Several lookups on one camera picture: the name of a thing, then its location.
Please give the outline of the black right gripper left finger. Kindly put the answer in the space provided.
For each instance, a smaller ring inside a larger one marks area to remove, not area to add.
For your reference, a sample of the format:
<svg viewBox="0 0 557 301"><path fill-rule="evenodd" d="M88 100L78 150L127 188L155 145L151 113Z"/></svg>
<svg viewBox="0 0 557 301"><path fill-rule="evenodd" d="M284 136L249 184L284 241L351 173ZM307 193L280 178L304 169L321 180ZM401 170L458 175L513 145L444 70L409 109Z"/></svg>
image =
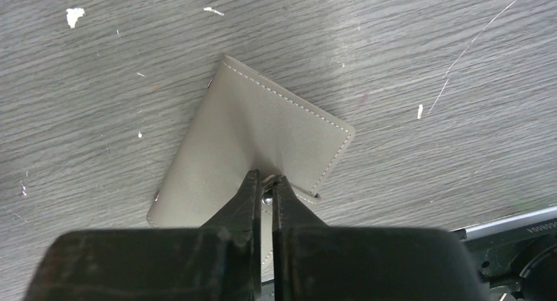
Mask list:
<svg viewBox="0 0 557 301"><path fill-rule="evenodd" d="M88 229L47 249L26 300L255 300L261 294L262 180L197 228Z"/></svg>

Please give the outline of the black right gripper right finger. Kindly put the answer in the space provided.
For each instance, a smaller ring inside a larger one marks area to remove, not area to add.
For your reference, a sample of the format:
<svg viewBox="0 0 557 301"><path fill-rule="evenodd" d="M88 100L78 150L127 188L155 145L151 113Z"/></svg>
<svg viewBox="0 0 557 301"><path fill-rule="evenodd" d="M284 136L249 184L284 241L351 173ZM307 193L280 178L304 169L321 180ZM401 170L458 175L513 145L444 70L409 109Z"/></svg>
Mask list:
<svg viewBox="0 0 557 301"><path fill-rule="evenodd" d="M334 227L273 180L276 300L488 300L457 234L415 227Z"/></svg>

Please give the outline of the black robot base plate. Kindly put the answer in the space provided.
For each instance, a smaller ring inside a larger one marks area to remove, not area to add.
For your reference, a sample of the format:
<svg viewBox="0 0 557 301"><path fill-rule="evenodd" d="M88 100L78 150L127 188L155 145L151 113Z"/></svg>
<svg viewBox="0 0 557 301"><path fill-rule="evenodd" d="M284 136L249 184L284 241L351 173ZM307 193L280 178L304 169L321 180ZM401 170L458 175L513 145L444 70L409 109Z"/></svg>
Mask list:
<svg viewBox="0 0 557 301"><path fill-rule="evenodd" d="M454 231L490 300L556 299L556 206Z"/></svg>

